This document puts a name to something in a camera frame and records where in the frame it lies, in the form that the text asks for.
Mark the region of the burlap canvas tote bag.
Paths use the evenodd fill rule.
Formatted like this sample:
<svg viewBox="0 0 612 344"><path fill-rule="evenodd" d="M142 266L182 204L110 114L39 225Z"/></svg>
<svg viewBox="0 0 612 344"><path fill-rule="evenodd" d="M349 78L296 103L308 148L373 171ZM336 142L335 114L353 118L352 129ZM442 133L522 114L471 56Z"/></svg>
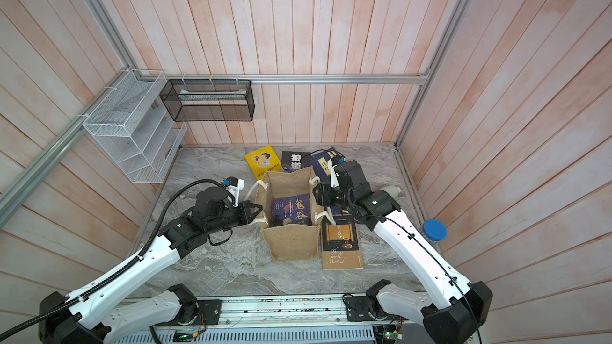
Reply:
<svg viewBox="0 0 612 344"><path fill-rule="evenodd" d="M329 217L315 199L320 184L311 167L292 173L271 171L258 180L256 217L274 261L306 261L319 256L320 224Z"/></svg>

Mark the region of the dark old man book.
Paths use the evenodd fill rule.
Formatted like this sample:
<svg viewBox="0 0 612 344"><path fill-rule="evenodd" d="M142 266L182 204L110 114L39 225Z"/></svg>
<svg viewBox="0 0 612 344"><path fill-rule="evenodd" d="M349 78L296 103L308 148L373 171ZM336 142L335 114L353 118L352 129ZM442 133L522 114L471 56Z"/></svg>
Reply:
<svg viewBox="0 0 612 344"><path fill-rule="evenodd" d="M310 199L307 194L275 198L272 202L272 226L312 224Z"/></svg>

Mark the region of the yellow cartoon book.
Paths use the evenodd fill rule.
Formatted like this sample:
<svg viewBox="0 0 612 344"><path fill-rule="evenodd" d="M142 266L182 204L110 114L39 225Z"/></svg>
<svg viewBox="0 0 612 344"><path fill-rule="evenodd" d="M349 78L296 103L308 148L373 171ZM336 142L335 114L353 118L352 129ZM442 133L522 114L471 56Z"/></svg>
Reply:
<svg viewBox="0 0 612 344"><path fill-rule="evenodd" d="M246 154L245 160L256 180L269 171L282 171L281 160L270 145Z"/></svg>

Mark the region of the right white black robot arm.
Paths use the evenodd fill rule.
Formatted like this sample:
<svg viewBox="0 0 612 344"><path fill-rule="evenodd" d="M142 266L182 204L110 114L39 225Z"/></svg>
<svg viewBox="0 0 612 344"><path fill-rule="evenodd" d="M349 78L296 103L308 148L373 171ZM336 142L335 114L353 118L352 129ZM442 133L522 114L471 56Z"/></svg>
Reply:
<svg viewBox="0 0 612 344"><path fill-rule="evenodd" d="M425 290L410 291L380 280L364 296L346 295L351 320L400 320L423 326L436 343L466 343L479 335L492 302L482 281L473 283L454 269L413 226L398 203L398 188L372 191L356 161L328 160L330 180L318 184L317 204L346 210L396 251Z"/></svg>

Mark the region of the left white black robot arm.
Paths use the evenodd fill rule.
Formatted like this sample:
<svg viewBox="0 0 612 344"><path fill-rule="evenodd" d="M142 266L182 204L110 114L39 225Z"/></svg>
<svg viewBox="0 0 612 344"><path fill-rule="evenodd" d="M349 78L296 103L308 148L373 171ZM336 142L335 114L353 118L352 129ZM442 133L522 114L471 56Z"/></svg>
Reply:
<svg viewBox="0 0 612 344"><path fill-rule="evenodd" d="M67 296L55 292L40 304L38 337L43 343L112 343L147 326L191 325L202 318L199 301L183 284L151 299L120 303L153 276L262 212L262 205L237 202L222 186L199 192L195 204L149 237L140 251L113 270Z"/></svg>

